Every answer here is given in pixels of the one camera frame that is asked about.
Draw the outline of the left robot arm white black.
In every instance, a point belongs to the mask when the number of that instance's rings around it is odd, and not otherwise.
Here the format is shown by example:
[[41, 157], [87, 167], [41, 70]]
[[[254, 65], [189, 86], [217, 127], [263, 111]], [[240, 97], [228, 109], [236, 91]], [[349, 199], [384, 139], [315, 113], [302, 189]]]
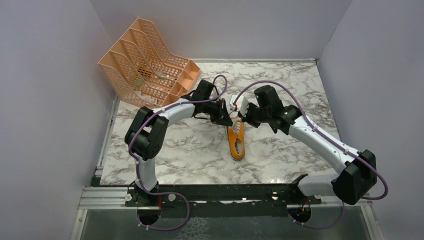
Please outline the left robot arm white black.
[[168, 127], [197, 114], [208, 115], [208, 120], [215, 125], [232, 126], [226, 101], [219, 95], [211, 97], [215, 90], [213, 83], [202, 79], [195, 90], [176, 102], [155, 109], [141, 107], [136, 113], [124, 141], [135, 160], [135, 184], [140, 188], [138, 199], [144, 205], [152, 205], [157, 200], [155, 157], [163, 146]]

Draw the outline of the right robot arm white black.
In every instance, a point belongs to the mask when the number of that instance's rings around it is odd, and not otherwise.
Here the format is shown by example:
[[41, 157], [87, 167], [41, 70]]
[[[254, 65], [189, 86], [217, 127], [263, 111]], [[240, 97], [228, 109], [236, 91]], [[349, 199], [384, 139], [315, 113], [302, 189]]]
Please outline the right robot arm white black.
[[354, 205], [377, 183], [376, 156], [342, 143], [314, 123], [297, 105], [283, 105], [277, 91], [264, 85], [254, 91], [257, 104], [238, 95], [233, 109], [242, 121], [257, 128], [268, 124], [274, 133], [281, 131], [304, 143], [335, 171], [334, 174], [306, 175], [288, 190], [289, 199], [300, 204], [310, 196], [336, 196]]

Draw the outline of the white shoelace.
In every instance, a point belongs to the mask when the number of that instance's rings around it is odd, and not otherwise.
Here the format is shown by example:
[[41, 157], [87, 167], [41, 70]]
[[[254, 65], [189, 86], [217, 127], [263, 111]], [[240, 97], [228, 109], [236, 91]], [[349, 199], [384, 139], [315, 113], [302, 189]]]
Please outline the white shoelace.
[[232, 125], [230, 127], [230, 129], [233, 131], [233, 134], [235, 136], [239, 136], [241, 131], [242, 131], [242, 119], [241, 117], [238, 116], [237, 112], [231, 112], [229, 114], [231, 121], [232, 121]]

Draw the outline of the orange canvas sneaker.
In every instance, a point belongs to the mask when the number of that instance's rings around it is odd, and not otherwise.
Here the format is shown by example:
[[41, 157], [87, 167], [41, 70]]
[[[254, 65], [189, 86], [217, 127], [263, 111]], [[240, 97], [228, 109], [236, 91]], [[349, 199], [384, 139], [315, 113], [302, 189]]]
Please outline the orange canvas sneaker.
[[230, 126], [226, 127], [226, 135], [229, 143], [229, 151], [231, 157], [235, 161], [241, 161], [245, 157], [244, 123], [242, 122], [241, 132], [239, 136], [234, 135]]

